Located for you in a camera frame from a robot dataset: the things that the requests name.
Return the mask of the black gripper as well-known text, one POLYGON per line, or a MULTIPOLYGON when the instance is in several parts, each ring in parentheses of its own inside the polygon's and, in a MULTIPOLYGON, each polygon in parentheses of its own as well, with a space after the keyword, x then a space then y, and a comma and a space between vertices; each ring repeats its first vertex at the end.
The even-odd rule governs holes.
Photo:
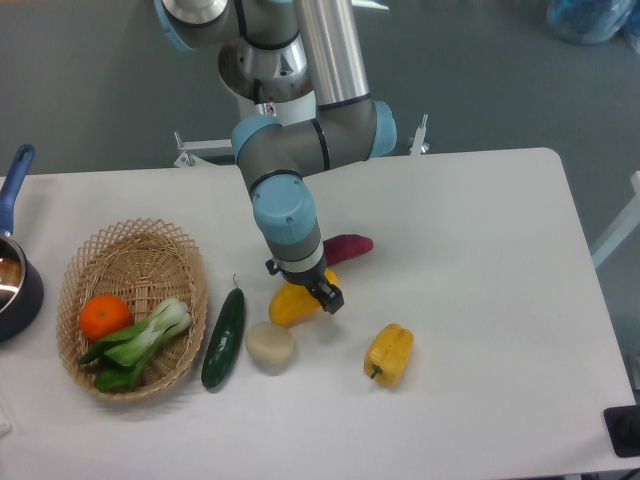
POLYGON ((280 274, 285 282, 307 288, 313 297, 321 303, 321 309, 335 314, 344 306, 344 295, 339 286, 337 274, 321 259, 311 269, 294 272, 285 269, 274 259, 266 262, 270 275, 280 274))

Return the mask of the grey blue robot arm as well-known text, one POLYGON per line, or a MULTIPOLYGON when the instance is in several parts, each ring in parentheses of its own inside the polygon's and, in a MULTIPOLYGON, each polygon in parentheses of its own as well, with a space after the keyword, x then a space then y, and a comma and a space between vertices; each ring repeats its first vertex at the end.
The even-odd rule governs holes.
POLYGON ((390 153, 389 106, 370 95, 348 1, 159 1, 176 47, 219 45, 218 72, 252 108, 231 147, 271 251, 271 274, 304 287, 328 312, 344 303, 327 260, 310 175, 390 153))

